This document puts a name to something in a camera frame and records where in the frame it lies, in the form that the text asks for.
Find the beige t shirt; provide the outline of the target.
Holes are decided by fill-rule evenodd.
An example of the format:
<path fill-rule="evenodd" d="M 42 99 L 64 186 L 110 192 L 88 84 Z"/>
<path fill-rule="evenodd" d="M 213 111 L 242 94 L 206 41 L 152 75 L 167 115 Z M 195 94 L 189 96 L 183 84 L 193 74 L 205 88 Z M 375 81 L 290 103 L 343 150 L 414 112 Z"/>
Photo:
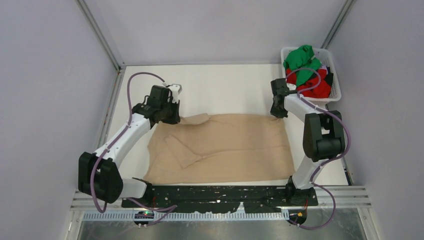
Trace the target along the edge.
<path fill-rule="evenodd" d="M 294 172 L 285 123 L 257 114 L 206 113 L 159 123 L 144 180 L 157 185 L 286 180 Z"/>

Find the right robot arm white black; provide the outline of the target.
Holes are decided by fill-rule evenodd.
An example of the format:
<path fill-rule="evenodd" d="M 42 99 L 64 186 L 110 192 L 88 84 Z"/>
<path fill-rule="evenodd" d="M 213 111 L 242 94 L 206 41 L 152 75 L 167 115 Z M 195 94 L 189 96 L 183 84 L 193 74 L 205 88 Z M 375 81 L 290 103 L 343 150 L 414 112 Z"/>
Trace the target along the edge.
<path fill-rule="evenodd" d="M 285 185 L 287 202 L 299 205 L 313 196 L 315 180 L 322 167 L 346 150 L 342 115 L 337 110 L 325 110 L 289 89 L 285 78 L 272 80 L 270 86 L 271 115 L 282 119 L 292 113 L 303 122 L 304 158 Z"/>

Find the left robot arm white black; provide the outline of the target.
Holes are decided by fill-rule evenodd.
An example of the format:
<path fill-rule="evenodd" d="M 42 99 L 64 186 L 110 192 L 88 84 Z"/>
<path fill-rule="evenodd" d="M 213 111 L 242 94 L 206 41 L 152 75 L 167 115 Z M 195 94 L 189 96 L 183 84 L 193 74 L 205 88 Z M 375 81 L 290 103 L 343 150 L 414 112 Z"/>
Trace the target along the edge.
<path fill-rule="evenodd" d="M 141 207 L 153 202 L 148 184 L 137 178 L 122 178 L 119 167 L 137 141 L 160 122 L 180 122 L 179 94 L 182 86 L 154 85 L 143 103 L 130 106 L 128 120 L 119 131 L 93 153 L 83 152 L 78 160 L 78 190 L 112 204 L 134 198 Z"/>

